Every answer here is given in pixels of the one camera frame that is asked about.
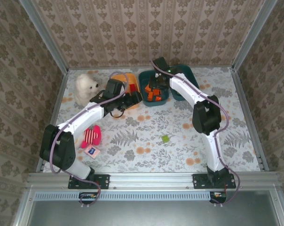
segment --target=metal bar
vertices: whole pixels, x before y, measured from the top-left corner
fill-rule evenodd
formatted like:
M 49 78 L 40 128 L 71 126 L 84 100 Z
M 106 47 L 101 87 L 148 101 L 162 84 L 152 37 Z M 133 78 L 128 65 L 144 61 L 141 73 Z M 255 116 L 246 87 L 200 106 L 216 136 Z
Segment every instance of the metal bar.
M 13 226 L 27 226 L 32 211 L 35 191 L 25 191 L 21 199 Z
M 242 62 L 244 61 L 246 55 L 250 51 L 253 43 L 255 42 L 259 32 L 261 31 L 262 27 L 264 26 L 268 16 L 270 15 L 271 11 L 273 10 L 277 0 L 268 0 L 264 1 L 258 15 L 256 16 L 254 23 L 252 24 L 249 33 L 247 34 L 241 48 L 233 62 L 234 70 L 239 69 Z
M 270 191 L 270 196 L 275 207 L 280 226 L 284 226 L 284 193 L 275 187 L 274 190 Z
M 232 67 L 232 65 L 188 65 L 191 68 L 215 68 L 215 67 Z M 114 70 L 121 70 L 121 69 L 145 69 L 145 70 L 153 70 L 153 67 L 151 65 L 141 65 L 141 66 L 107 66 L 107 67 L 70 67 L 69 70 L 72 71 L 80 71 L 80 70 L 108 70 L 108 69 L 114 69 Z
M 80 192 L 36 192 L 35 201 L 79 201 Z M 210 192 L 112 192 L 102 191 L 97 201 L 209 201 Z
M 183 191 L 194 190 L 192 174 L 195 173 L 110 173 L 111 191 Z M 239 172 L 241 191 L 271 190 L 280 187 L 275 172 Z M 69 176 L 64 173 L 31 173 L 26 189 L 34 191 L 71 191 L 68 189 Z
M 249 105 L 247 103 L 246 97 L 245 97 L 245 92 L 242 88 L 237 70 L 232 71 L 232 77 L 233 77 L 236 92 L 237 92 L 237 95 L 240 101 L 242 112 L 244 113 L 244 116 L 245 116 L 245 122 L 249 130 L 255 152 L 260 155 L 264 170 L 269 171 L 268 162 L 266 161 L 266 158 L 265 158 L 265 155 L 264 155 L 264 152 L 263 152 L 260 140 L 259 140 L 259 136 L 258 136 L 256 127 L 255 127 L 255 124 L 252 118 L 252 114 L 251 114 Z
M 61 107 L 61 103 L 62 103 L 62 100 L 63 100 L 63 94 L 64 94 L 66 86 L 67 86 L 68 78 L 69 78 L 69 75 L 68 75 L 68 73 L 66 73 L 63 76 L 63 80 L 62 80 L 61 86 L 59 88 L 57 98 L 56 98 L 56 102 L 55 102 L 55 106 L 54 106 L 54 109 L 53 109 L 53 112 L 52 112 L 52 116 L 51 116 L 51 120 L 50 120 L 50 124 L 52 124 L 52 125 L 56 124 L 59 109 Z M 38 162 L 37 168 L 35 170 L 36 172 L 41 171 L 43 162 L 44 162 L 44 160 L 39 158 L 39 162 Z
M 39 32 L 41 38 L 43 39 L 47 49 L 51 53 L 53 59 L 55 60 L 57 66 L 62 71 L 62 74 L 67 73 L 68 64 L 65 62 L 60 51 L 58 50 L 55 42 L 53 41 L 50 31 L 45 27 L 43 20 L 40 18 L 39 13 L 37 12 L 34 4 L 31 0 L 20 0 L 22 6 L 27 12 L 30 20 L 34 24 L 35 28 Z

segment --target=stuffed animal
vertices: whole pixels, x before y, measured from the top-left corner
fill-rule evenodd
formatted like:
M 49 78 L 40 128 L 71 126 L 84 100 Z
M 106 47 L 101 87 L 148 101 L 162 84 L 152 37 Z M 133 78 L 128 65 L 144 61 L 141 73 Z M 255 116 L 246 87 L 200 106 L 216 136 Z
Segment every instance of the stuffed animal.
M 81 148 L 86 148 L 88 144 L 99 145 L 101 142 L 101 131 L 99 126 L 94 126 L 93 129 L 86 129 L 84 139 L 81 143 Z
M 75 101 L 85 107 L 98 91 L 99 84 L 90 74 L 81 74 L 75 81 Z

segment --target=red striped plush toy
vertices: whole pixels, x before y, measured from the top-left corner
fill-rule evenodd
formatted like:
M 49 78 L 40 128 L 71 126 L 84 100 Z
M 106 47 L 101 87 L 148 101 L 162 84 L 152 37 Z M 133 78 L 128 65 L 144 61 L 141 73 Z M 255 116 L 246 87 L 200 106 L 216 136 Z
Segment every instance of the red striped plush toy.
M 94 126 L 93 129 L 86 129 L 84 140 L 81 148 L 86 148 L 88 144 L 99 145 L 101 142 L 101 131 L 99 126 Z

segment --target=wallpaper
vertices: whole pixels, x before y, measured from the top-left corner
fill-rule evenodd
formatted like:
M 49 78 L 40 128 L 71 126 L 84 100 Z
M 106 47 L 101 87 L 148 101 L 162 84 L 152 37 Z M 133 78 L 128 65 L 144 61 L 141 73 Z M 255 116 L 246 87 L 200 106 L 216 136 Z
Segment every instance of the wallpaper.
M 0 226 L 35 171 L 62 74 L 17 0 L 0 0 Z
M 34 0 L 69 68 L 230 65 L 264 0 Z
M 284 190 L 284 0 L 279 0 L 239 76 L 271 170 Z

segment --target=small card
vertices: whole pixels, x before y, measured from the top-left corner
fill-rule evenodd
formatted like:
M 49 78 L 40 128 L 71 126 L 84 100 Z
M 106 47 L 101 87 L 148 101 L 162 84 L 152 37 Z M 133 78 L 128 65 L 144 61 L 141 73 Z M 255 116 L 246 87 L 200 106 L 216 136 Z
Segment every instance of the small card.
M 88 147 L 85 148 L 84 153 L 95 159 L 100 151 L 93 145 L 88 145 Z

